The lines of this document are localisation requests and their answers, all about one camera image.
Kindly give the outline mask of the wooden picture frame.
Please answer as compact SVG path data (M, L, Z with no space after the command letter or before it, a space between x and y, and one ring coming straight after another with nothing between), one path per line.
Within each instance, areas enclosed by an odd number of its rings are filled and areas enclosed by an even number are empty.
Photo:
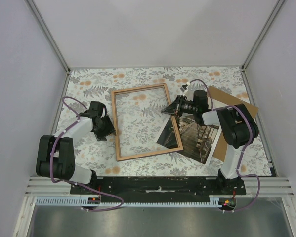
M175 116L161 112L170 103L165 83L112 91L117 161L183 149Z

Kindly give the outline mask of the boardwalk landscape photo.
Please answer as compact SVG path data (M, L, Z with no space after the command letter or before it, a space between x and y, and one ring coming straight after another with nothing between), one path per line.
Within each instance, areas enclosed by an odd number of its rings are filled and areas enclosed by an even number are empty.
M192 115L185 115L176 120L183 150L180 154L204 165L209 165L221 135L221 128L216 125L200 126ZM161 127L155 142L168 149L178 147L172 119L169 118Z

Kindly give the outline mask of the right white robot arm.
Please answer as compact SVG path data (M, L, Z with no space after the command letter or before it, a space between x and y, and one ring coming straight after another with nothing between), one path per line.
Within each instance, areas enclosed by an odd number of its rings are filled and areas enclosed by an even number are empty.
M226 142L226 152L215 180L215 188L224 195L234 189L239 194L246 192L239 169L246 147L259 135L254 121L257 111L250 112L249 108L250 104L224 97L220 90L210 86L205 91L195 90L192 100L177 95L171 104L161 110L163 114L176 117L189 114L197 125L220 128Z

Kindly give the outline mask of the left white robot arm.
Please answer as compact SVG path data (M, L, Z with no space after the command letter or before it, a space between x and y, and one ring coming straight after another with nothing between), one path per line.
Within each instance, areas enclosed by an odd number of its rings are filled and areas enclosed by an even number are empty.
M98 190L96 173L76 165L74 146L87 134L93 133L97 141L106 141L115 134L114 126L101 102L92 101L89 108L77 114L77 120L62 132L40 138L36 174L54 180L81 183L88 194Z

